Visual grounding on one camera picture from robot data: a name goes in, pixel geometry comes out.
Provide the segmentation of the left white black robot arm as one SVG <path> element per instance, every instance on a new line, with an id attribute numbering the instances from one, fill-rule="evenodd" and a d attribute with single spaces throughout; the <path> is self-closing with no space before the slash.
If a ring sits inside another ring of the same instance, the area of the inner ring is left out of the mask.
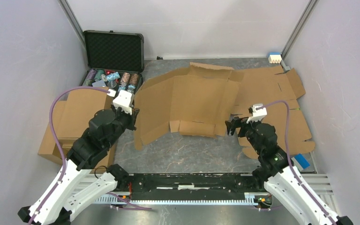
<path id="1" fill-rule="evenodd" d="M 73 143 L 55 181 L 32 206 L 18 211 L 20 219 L 29 225 L 69 225 L 102 195 L 114 189 L 125 190 L 127 173 L 119 165 L 112 165 L 84 190 L 73 193 L 83 178 L 107 156 L 124 131 L 136 129 L 138 113 L 139 109 L 134 108 L 129 112 L 121 108 L 98 111 L 82 136 Z"/>

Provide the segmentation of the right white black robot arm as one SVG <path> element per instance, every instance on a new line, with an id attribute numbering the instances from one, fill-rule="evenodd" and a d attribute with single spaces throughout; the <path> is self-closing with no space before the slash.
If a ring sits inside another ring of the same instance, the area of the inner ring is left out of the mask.
<path id="1" fill-rule="evenodd" d="M 239 130 L 258 155 L 260 167 L 252 172 L 252 186 L 268 191 L 301 225 L 351 225 L 348 216 L 340 216 L 309 186 L 287 153 L 278 145 L 276 130 L 260 121 L 234 117 L 225 122 L 228 135 Z"/>

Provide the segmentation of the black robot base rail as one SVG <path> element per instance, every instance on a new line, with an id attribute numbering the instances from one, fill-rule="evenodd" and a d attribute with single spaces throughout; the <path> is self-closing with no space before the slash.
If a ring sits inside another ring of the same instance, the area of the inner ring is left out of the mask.
<path id="1" fill-rule="evenodd" d="M 269 196 L 249 173 L 134 173 L 119 181 L 115 193 L 131 200 L 242 200 L 245 194 Z"/>

